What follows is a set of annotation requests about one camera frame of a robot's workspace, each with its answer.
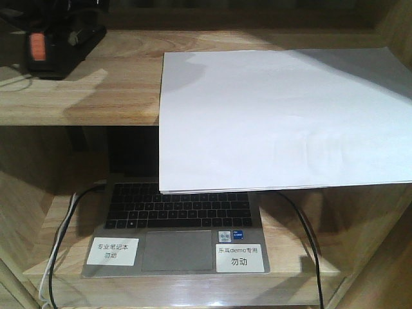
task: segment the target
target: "white cable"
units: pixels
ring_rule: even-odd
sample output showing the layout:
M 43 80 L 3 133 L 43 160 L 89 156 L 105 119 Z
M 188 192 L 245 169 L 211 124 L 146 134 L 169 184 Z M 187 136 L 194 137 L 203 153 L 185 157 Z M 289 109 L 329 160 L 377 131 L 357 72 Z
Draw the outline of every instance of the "white cable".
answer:
M 44 302 L 44 304 L 43 304 L 42 307 L 41 307 L 42 309 L 45 309 L 47 306 L 49 306 L 50 308 L 52 308 L 52 304 L 50 303 L 50 300 L 47 299 L 47 298 L 45 298 L 45 297 L 43 296 L 44 281 L 46 280 L 46 277 L 47 277 L 47 275 L 49 274 L 50 267 L 51 267 L 51 265 L 52 265 L 52 257 L 53 257 L 54 255 L 56 255 L 57 244 L 58 244 L 59 239 L 60 239 L 60 236 L 61 236 L 61 234 L 62 234 L 63 227 L 65 226 L 66 222 L 69 220 L 70 213 L 71 213 L 72 210 L 73 210 L 73 207 L 74 207 L 74 205 L 75 205 L 76 200 L 77 200 L 77 194 L 74 193 L 74 194 L 71 196 L 70 206 L 69 206 L 69 209 L 68 209 L 68 211 L 67 211 L 66 217 L 64 217 L 64 219 L 63 219 L 62 223 L 60 224 L 60 227 L 59 227 L 59 229 L 58 229 L 58 231 L 57 231 L 56 241 L 55 241 L 55 243 L 54 243 L 54 245 L 53 245 L 53 249 L 51 250 L 49 260 L 48 260 L 48 262 L 47 262 L 46 268 L 44 269 L 43 276 L 42 276 L 42 278 L 41 278 L 41 282 L 40 282 L 40 286 L 39 286 L 39 299 L 40 299 L 42 302 Z

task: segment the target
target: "black device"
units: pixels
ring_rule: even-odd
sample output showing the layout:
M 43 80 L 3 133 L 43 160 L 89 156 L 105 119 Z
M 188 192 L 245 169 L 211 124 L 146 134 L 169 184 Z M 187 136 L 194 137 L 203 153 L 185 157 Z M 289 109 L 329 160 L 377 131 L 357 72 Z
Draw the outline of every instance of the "black device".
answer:
M 26 32 L 30 73 L 63 79 L 103 39 L 106 28 L 98 12 L 109 0 L 0 0 L 0 18 Z

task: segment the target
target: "power cord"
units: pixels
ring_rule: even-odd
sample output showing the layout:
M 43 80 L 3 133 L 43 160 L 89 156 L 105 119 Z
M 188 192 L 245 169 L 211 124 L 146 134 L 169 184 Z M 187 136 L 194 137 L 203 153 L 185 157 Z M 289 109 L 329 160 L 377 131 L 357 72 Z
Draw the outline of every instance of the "power cord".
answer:
M 299 220 L 301 220 L 304 231 L 306 232 L 306 235 L 308 236 L 310 246 L 312 247 L 312 251 L 314 252 L 314 257 L 315 257 L 317 289 L 319 292 L 319 305 L 320 305 L 320 309 L 324 309 L 323 292 L 322 292 L 322 284 L 321 284 L 321 267 L 319 264 L 317 247 L 315 245 L 315 236 L 312 234 L 312 231 L 313 231 L 312 226 L 310 222 L 306 220 L 306 215 L 304 214 L 304 212 L 290 198 L 288 198 L 286 195 L 278 191 L 275 191 L 275 193 L 281 196 L 282 198 L 284 198 L 294 208 L 297 216 L 299 217 Z
M 101 189 L 104 189 L 105 185 L 104 184 L 100 184 L 100 185 L 96 185 L 92 188 L 89 188 L 87 190 L 85 190 L 84 192 L 82 192 L 81 194 L 77 195 L 77 193 L 74 193 L 71 198 L 70 198 L 70 204 L 69 204 L 69 208 L 67 211 L 67 214 L 65 216 L 65 218 L 63 219 L 59 229 L 57 230 L 56 233 L 56 237 L 55 237 L 55 243 L 53 245 L 53 248 L 51 250 L 50 253 L 50 258 L 49 261 L 46 265 L 46 269 L 44 270 L 44 274 L 43 277 L 41 279 L 41 283 L 40 283 L 40 287 L 39 287 L 39 299 L 41 301 L 44 301 L 45 303 L 42 306 L 42 309 L 45 309 L 46 306 L 50 306 L 53 309 L 58 309 L 57 305 L 55 303 L 54 300 L 54 296 L 53 296 L 53 272 L 54 272 L 54 266 L 56 263 L 56 259 L 57 259 L 57 254 L 59 253 L 59 249 L 60 246 L 62 244 L 63 238 L 66 235 L 67 229 L 69 227 L 69 223 L 71 220 L 71 217 L 73 216 L 77 205 L 79 204 L 79 201 L 81 200 L 81 198 L 83 196 L 85 196 L 87 193 L 89 192 L 95 192 Z M 44 296 L 43 296 L 43 286 L 44 286 L 44 282 L 46 279 L 46 276 L 48 275 L 48 290 L 49 290 L 49 298 L 50 300 L 47 300 Z

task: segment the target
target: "white label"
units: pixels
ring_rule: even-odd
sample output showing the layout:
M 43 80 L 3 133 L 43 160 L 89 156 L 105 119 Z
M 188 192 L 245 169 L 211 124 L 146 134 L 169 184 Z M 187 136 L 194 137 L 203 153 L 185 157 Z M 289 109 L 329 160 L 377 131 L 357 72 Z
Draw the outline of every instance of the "white label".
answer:
M 232 235 L 229 230 L 220 230 L 219 231 L 219 242 L 220 243 L 231 243 Z
M 264 272 L 260 244 L 217 244 L 217 272 Z
M 133 266 L 138 238 L 95 237 L 86 264 Z

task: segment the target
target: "laptop screen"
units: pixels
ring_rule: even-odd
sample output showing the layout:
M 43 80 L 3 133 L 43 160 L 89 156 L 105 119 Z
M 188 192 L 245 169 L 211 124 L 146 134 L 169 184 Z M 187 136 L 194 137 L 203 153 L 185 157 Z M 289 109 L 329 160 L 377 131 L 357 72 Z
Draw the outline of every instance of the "laptop screen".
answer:
M 109 126 L 111 173 L 126 176 L 159 176 L 158 126 Z

